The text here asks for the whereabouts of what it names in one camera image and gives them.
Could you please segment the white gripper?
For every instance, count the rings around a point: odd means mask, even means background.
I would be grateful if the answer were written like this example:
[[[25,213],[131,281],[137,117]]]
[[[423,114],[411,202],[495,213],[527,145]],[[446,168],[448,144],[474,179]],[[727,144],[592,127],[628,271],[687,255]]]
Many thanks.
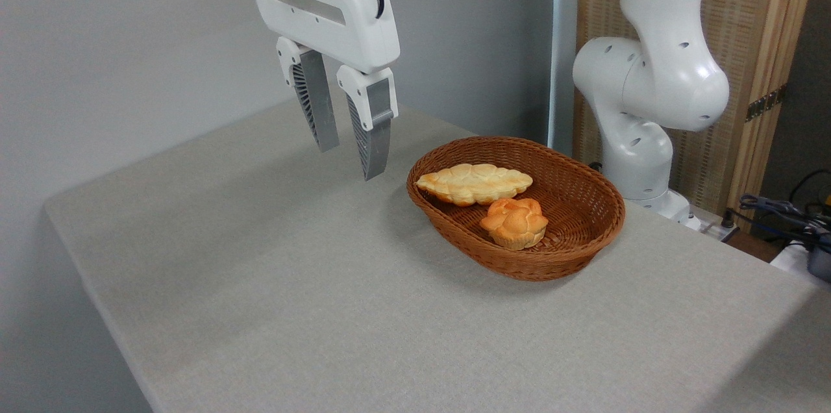
[[[318,149],[340,144],[324,54],[345,64],[336,78],[347,96],[363,177],[370,181],[383,173],[391,123],[399,116],[394,76],[385,69],[401,54],[391,5],[377,18],[377,0],[255,1],[267,28],[281,35],[283,79],[294,89]]]

